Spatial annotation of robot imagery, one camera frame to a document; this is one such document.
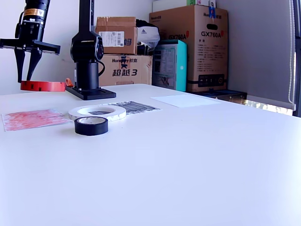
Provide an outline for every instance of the black electrical tape roll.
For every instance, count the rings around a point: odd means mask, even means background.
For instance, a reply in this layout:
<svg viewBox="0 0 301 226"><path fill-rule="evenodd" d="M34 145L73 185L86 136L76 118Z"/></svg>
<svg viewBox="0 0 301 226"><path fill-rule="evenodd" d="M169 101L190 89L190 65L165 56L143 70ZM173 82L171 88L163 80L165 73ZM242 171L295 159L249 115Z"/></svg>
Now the black electrical tape roll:
<svg viewBox="0 0 301 226"><path fill-rule="evenodd" d="M96 136L109 131L109 121L101 117L84 117L74 121L75 132L85 136Z"/></svg>

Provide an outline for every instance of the brown cardboard box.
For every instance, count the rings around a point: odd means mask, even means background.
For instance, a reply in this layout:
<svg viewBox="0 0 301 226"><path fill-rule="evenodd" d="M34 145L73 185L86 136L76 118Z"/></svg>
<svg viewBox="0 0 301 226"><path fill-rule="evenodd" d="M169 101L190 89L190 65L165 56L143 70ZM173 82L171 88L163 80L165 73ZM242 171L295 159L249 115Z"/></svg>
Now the brown cardboard box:
<svg viewBox="0 0 301 226"><path fill-rule="evenodd" d="M188 45L187 91L227 88L228 12L216 8L215 19L206 6L185 6L150 14L161 39L179 39Z"/></svg>
<svg viewBox="0 0 301 226"><path fill-rule="evenodd" d="M126 84L151 85L152 56L104 55L104 73L99 77L99 86Z"/></svg>
<svg viewBox="0 0 301 226"><path fill-rule="evenodd" d="M104 53L137 54L135 17L98 17L96 33L103 38Z"/></svg>

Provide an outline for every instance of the red tape roll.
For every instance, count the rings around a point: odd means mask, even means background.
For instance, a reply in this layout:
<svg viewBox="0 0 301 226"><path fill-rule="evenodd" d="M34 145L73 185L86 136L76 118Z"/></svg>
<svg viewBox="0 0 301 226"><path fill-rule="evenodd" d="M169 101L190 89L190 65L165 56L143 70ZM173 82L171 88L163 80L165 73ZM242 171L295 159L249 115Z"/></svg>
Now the red tape roll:
<svg viewBox="0 0 301 226"><path fill-rule="evenodd" d="M39 92L65 92L64 82L22 81L21 90Z"/></svg>

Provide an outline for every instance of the white tape roll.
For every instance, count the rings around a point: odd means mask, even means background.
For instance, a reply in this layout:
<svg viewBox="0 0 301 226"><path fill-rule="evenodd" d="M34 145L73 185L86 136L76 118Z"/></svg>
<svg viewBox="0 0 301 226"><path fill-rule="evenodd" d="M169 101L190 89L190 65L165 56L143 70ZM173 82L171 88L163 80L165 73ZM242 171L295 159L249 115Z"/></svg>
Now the white tape roll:
<svg viewBox="0 0 301 226"><path fill-rule="evenodd" d="M126 115L127 111L125 108L108 105L84 106L69 111L69 118L73 121L89 116L106 118L108 121L117 121L125 118Z"/></svg>

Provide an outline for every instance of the tabletop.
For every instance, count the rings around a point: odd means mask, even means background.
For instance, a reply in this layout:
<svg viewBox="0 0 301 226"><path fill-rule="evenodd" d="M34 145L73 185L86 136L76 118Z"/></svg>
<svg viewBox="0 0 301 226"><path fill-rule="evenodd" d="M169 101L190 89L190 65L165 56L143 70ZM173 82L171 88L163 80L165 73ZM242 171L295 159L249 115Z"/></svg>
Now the tabletop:
<svg viewBox="0 0 301 226"><path fill-rule="evenodd" d="M107 87L115 99L70 93L0 96L0 113L136 101L162 109L109 123L5 132L0 122L1 226L300 226L301 119L217 100L178 108L183 93Z"/></svg>

